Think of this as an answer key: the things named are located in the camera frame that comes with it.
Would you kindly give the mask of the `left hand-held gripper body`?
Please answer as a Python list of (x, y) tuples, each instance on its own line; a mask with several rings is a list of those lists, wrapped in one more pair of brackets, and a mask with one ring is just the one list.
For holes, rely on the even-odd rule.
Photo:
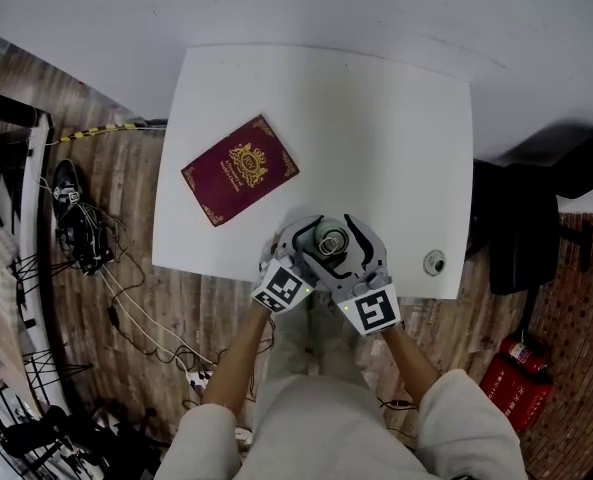
[(294, 309), (313, 293), (313, 273), (303, 257), (286, 246), (263, 251), (251, 297), (265, 309), (281, 313)]

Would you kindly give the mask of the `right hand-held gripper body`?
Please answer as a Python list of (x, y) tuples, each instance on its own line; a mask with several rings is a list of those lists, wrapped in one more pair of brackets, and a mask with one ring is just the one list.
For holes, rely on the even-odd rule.
[(329, 282), (332, 300), (362, 336), (382, 332), (402, 322), (395, 286), (386, 267), (359, 276), (351, 273)]

